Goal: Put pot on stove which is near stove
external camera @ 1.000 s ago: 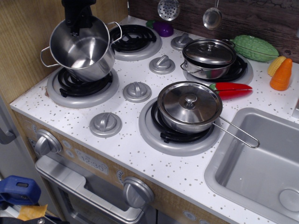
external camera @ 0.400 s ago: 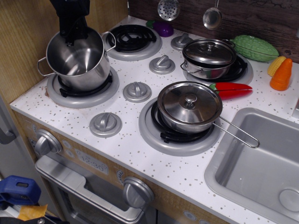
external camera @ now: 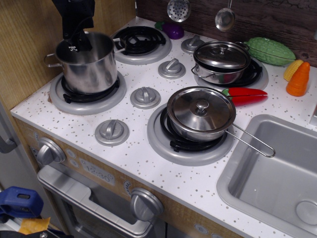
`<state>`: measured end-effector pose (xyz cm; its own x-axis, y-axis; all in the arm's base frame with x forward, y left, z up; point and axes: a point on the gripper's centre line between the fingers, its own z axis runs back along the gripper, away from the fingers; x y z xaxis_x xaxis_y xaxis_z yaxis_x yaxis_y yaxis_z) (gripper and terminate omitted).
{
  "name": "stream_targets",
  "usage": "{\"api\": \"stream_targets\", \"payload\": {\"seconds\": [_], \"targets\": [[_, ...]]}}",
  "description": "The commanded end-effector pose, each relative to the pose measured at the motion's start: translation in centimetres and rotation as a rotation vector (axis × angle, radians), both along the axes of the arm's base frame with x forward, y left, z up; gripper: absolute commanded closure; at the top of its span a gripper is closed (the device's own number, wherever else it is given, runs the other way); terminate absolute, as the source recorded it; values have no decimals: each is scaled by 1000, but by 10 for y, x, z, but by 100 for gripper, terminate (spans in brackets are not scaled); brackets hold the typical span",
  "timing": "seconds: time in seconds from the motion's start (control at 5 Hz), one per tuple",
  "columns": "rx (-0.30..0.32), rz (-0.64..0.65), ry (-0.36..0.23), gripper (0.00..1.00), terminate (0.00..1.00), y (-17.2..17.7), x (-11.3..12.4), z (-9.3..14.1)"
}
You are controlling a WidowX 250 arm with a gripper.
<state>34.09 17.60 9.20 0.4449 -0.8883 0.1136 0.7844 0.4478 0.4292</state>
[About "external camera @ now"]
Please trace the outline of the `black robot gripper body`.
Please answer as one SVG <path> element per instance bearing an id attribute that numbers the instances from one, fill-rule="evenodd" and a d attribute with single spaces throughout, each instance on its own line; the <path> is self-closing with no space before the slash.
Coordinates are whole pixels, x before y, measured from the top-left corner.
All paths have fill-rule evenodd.
<path id="1" fill-rule="evenodd" d="M 52 0 L 62 17 L 63 39 L 71 41 L 84 29 L 94 27 L 94 0 Z"/>

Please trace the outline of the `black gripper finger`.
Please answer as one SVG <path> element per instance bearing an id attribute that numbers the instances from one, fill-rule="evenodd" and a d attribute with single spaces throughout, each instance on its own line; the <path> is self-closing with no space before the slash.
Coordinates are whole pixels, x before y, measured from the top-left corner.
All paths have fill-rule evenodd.
<path id="1" fill-rule="evenodd" d="M 79 46 L 76 38 L 70 38 L 66 40 L 68 48 L 71 52 L 79 52 Z"/>
<path id="2" fill-rule="evenodd" d="M 84 31 L 80 31 L 78 35 L 78 46 L 79 51 L 90 51 L 91 50 L 91 43 L 89 38 L 87 37 Z"/>

